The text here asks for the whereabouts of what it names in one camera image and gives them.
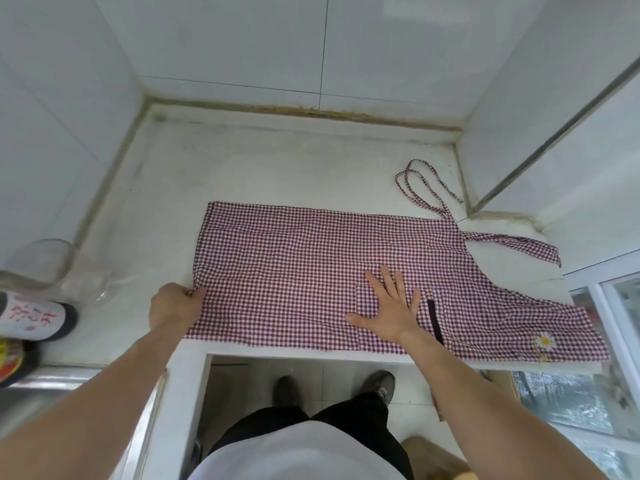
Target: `apron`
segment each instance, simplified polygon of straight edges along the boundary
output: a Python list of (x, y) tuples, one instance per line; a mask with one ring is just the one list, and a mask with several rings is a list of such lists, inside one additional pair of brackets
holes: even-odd
[[(449, 209), (413, 168), (396, 184), (441, 219), (211, 202), (193, 263), (194, 286), (208, 290), (186, 338), (249, 346), (404, 354), (399, 346), (346, 322), (347, 312), (375, 316), (378, 300), (364, 277), (380, 266), (403, 273), (407, 293), (420, 288), (417, 320), (463, 360), (601, 362), (603, 339), (583, 308), (534, 299), (494, 285), (465, 240), (492, 241), (559, 265), (557, 249), (503, 234), (462, 232)], [(440, 202), (421, 199), (417, 174)], [(400, 183), (404, 177), (405, 190)]]

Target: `sink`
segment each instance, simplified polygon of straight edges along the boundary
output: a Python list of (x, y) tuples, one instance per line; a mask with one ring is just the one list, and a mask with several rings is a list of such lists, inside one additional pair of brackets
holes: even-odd
[[(100, 367), (40, 367), (27, 378), (0, 389), (0, 438), (11, 434), (20, 425), (51, 407), (69, 391), (81, 386), (101, 370)], [(110, 477), (112, 480), (139, 478), (147, 455), (148, 438), (164, 379), (163, 374), (151, 393), (131, 441)]]

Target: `hand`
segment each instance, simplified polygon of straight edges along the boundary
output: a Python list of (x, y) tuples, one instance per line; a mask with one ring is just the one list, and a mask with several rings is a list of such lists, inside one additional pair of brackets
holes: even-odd
[(420, 289), (413, 290), (411, 303), (407, 304), (402, 273), (396, 271), (394, 283), (387, 266), (382, 266), (381, 271), (384, 285), (369, 271), (365, 273), (367, 281), (378, 297), (378, 314), (373, 318), (366, 318), (355, 313), (347, 313), (346, 319), (352, 325), (371, 330), (381, 339), (402, 347), (403, 339), (422, 332), (415, 318), (420, 305)]
[(151, 330), (167, 322), (183, 325), (185, 331), (200, 318), (202, 300), (207, 293), (199, 288), (189, 297), (190, 289), (177, 283), (164, 285), (151, 298), (149, 327)]

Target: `white label with red text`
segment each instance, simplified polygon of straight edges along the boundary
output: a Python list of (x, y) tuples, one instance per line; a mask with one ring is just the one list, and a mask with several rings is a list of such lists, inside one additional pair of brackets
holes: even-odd
[(0, 315), (0, 337), (21, 340), (48, 339), (65, 322), (65, 309), (53, 301), (38, 301), (18, 293), (6, 293)]

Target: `bottle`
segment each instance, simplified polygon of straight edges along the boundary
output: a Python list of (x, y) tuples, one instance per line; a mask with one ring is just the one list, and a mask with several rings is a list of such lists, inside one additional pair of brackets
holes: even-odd
[(11, 386), (38, 367), (37, 344), (22, 340), (0, 339), (0, 387)]
[(37, 300), (0, 290), (0, 337), (57, 340), (76, 326), (78, 313), (68, 303)]

